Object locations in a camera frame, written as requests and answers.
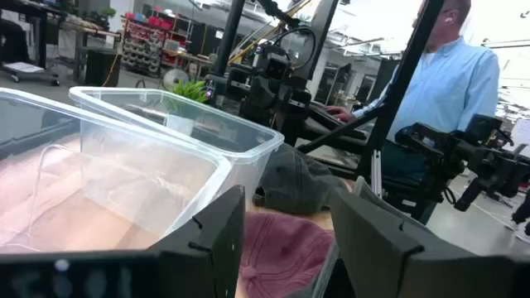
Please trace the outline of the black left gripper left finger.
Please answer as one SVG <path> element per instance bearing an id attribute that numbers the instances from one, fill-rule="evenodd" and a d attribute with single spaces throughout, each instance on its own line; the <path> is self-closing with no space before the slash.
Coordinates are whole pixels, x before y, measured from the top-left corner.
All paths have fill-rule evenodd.
<path id="1" fill-rule="evenodd" d="M 151 245 L 149 249 L 158 256 L 155 296 L 234 297 L 244 217 L 245 189 L 236 185 Z"/>

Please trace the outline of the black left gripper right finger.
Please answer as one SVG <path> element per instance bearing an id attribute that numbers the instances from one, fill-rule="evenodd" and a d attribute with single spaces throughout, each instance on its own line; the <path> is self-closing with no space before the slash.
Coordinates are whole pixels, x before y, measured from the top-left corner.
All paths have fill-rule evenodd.
<path id="1" fill-rule="evenodd" d="M 377 205 L 339 192 L 330 207 L 358 297 L 495 297 L 489 261 Z"/>

